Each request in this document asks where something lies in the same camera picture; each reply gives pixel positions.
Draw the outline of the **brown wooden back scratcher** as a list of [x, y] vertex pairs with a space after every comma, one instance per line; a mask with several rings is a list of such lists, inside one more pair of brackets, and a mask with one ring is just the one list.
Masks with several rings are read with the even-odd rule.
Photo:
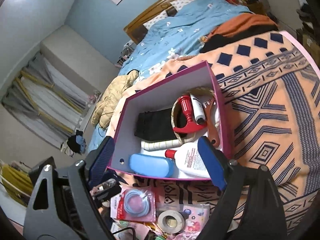
[[207, 132], [208, 132], [208, 139], [210, 143], [215, 147], [220, 146], [220, 137], [219, 133], [215, 127], [215, 121], [214, 119], [211, 118], [211, 113], [214, 107], [215, 103], [215, 98], [213, 97], [209, 101], [206, 101], [203, 103], [203, 109], [204, 109], [204, 114], [206, 117], [206, 123], [207, 123]]

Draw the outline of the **dark clothes pile by curtain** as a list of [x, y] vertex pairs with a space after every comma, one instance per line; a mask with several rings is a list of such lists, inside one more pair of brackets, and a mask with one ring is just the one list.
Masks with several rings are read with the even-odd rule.
[[86, 141], [83, 137], [83, 131], [76, 130], [74, 135], [70, 136], [61, 144], [60, 151], [71, 158], [73, 158], [76, 154], [85, 154]]

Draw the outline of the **white lotion bottle red cap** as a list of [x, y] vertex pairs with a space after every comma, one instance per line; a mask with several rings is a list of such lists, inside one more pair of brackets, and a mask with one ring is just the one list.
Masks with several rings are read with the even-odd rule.
[[206, 166], [197, 150], [197, 142], [188, 142], [176, 150], [168, 149], [165, 156], [174, 159], [177, 168], [191, 176], [210, 179]]

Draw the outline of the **pink cartoon sticker packet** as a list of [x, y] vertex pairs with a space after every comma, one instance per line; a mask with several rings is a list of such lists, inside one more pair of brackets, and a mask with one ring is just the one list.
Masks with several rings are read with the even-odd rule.
[[207, 223], [210, 215], [209, 205], [182, 205], [179, 213], [184, 218], [183, 233], [200, 232]]

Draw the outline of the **white black marker bottle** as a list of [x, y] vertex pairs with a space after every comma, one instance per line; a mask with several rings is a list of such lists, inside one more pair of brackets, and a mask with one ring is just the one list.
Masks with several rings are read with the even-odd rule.
[[204, 113], [203, 105], [201, 101], [194, 96], [193, 94], [190, 94], [191, 104], [193, 107], [193, 113], [194, 113], [194, 119], [198, 125], [202, 125], [206, 121], [206, 116]]

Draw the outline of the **blue glasses case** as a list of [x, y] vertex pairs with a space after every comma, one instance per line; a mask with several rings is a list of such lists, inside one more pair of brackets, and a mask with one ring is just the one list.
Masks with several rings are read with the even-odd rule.
[[169, 158], [136, 153], [129, 158], [135, 173], [152, 178], [169, 178], [174, 173], [174, 162]]

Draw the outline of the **grey tape roll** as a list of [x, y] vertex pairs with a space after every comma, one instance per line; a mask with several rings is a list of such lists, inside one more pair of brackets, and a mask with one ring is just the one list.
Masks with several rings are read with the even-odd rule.
[[178, 211], [167, 210], [159, 215], [157, 223], [163, 232], [176, 234], [183, 230], [185, 219]]

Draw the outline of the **beige quilted jacket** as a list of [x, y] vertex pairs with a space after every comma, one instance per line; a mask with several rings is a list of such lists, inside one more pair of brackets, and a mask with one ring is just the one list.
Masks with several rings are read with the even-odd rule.
[[109, 126], [119, 100], [123, 97], [125, 90], [133, 85], [138, 75], [139, 71], [132, 70], [127, 75], [120, 75], [113, 79], [95, 106], [91, 117], [91, 124], [94, 127], [99, 125], [106, 129]]

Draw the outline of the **magenta cardboard storage box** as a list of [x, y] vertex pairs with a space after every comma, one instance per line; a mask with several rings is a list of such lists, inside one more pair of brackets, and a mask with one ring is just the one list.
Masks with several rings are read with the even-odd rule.
[[145, 178], [208, 180], [209, 158], [197, 151], [202, 136], [232, 159], [223, 94], [206, 61], [125, 100], [108, 166]]

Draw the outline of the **orange navy patterned blanket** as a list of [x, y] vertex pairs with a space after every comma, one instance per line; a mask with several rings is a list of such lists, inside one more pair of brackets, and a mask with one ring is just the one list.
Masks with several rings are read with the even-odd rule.
[[319, 69], [288, 32], [269, 32], [167, 61], [124, 97], [207, 61], [223, 96], [231, 152], [266, 165], [283, 203], [289, 239], [319, 226]]

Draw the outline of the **black garment on bed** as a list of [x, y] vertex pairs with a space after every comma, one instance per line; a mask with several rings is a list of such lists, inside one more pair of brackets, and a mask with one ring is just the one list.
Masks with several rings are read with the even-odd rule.
[[278, 31], [278, 27], [276, 25], [254, 25], [244, 31], [241, 31], [238, 34], [235, 34], [232, 37], [226, 37], [220, 34], [216, 34], [211, 38], [209, 38], [209, 40], [205, 43], [203, 48], [200, 50], [200, 53], [206, 53], [211, 50], [224, 47], [228, 44], [238, 42], [242, 39], [245, 39], [254, 35], [263, 34], [269, 31]]

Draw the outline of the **blue floral duvet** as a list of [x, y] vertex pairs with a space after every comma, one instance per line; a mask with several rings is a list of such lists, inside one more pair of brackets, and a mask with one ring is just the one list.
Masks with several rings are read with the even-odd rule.
[[[225, 0], [195, 0], [175, 16], [155, 23], [125, 61], [118, 76], [137, 70], [139, 75], [135, 84], [159, 73], [169, 60], [197, 55], [204, 46], [201, 40], [204, 36], [231, 18], [247, 12], [248, 7]], [[99, 147], [107, 129], [99, 125], [94, 127], [88, 152]]]

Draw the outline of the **wooden bed headboard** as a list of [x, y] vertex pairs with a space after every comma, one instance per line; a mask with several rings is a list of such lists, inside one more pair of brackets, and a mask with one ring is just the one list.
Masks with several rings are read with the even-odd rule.
[[174, 15], [174, 8], [170, 4], [172, 1], [174, 0], [158, 0], [153, 3], [124, 28], [125, 33], [135, 44], [139, 44], [148, 32], [144, 23], [158, 16], [163, 10], [166, 10], [169, 16]]

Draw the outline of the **orange brown garment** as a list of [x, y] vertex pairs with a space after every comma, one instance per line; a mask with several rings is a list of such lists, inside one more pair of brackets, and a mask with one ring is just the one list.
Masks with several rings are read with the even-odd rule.
[[232, 37], [236, 34], [242, 33], [243, 31], [248, 30], [250, 27], [260, 27], [267, 26], [271, 27], [272, 30], [278, 30], [278, 25], [276, 22], [271, 20], [268, 16], [243, 13], [238, 16], [231, 18], [225, 23], [219, 25], [213, 29], [209, 34], [208, 38], [213, 37], [214, 35], [222, 35], [224, 37]]

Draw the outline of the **floral pillow left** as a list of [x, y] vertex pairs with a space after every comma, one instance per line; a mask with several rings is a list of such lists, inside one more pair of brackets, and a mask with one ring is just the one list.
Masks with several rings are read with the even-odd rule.
[[165, 10], [163, 10], [160, 14], [158, 14], [157, 16], [155, 16], [154, 18], [152, 18], [151, 20], [149, 20], [148, 22], [143, 23], [143, 26], [149, 30], [155, 23], [157, 23], [160, 20], [163, 20], [165, 18], [167, 18], [167, 12]]

